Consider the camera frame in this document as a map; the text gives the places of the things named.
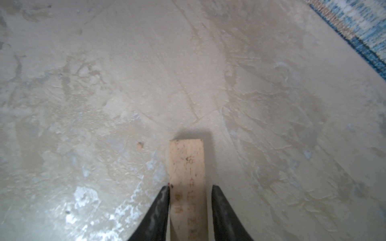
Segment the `concrete floor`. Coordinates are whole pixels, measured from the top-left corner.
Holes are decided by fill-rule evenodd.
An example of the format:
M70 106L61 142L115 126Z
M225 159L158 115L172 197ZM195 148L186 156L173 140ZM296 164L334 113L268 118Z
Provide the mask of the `concrete floor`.
M0 12L1 240L126 240L173 138L255 240L386 239L386 82L301 0Z

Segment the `wooden plank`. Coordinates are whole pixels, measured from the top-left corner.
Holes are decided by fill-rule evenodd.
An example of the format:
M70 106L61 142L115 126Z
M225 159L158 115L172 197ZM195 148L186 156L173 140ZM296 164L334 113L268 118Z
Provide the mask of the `wooden plank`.
M204 142L170 141L170 240L208 240Z

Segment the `rug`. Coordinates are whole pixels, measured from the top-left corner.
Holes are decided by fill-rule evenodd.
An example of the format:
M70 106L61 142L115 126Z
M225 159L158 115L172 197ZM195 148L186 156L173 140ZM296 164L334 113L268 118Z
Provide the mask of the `rug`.
M305 0L386 80L386 0Z

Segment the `light brown wood piece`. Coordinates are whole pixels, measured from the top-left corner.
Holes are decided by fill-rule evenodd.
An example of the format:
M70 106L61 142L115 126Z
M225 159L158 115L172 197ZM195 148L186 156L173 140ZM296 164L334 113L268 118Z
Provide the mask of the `light brown wood piece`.
M170 141L170 240L208 240L204 143Z

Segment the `wooden stick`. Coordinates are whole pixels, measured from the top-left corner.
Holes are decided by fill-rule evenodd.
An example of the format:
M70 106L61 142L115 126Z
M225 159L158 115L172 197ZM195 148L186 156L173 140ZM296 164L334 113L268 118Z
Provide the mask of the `wooden stick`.
M208 240L201 139L170 141L170 240Z

